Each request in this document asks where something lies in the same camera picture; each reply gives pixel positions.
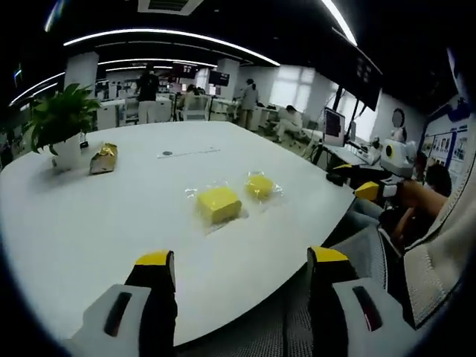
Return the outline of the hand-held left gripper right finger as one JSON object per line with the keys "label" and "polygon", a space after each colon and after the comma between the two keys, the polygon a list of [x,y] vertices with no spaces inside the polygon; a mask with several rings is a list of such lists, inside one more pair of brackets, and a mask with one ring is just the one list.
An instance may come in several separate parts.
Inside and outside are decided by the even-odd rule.
{"label": "hand-held left gripper right finger", "polygon": [[375,280],[358,279],[347,256],[307,249],[313,356],[407,356],[418,333]]}

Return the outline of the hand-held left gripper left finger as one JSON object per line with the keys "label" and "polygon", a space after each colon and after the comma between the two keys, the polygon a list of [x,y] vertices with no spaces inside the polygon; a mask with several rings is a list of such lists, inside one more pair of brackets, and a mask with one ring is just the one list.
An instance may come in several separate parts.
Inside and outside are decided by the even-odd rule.
{"label": "hand-held left gripper left finger", "polygon": [[177,315],[174,253],[145,254],[124,284],[111,286],[85,310],[68,351],[71,356],[174,356]]}

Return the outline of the person's right hand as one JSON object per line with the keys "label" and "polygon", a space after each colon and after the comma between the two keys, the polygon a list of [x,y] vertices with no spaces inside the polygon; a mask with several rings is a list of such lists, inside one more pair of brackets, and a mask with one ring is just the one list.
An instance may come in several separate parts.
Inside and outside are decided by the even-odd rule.
{"label": "person's right hand", "polygon": [[417,181],[405,180],[399,184],[396,197],[399,199],[406,211],[390,235],[393,240],[396,240],[397,242],[404,240],[405,231],[410,225],[417,208],[423,206],[424,195],[425,187]]}

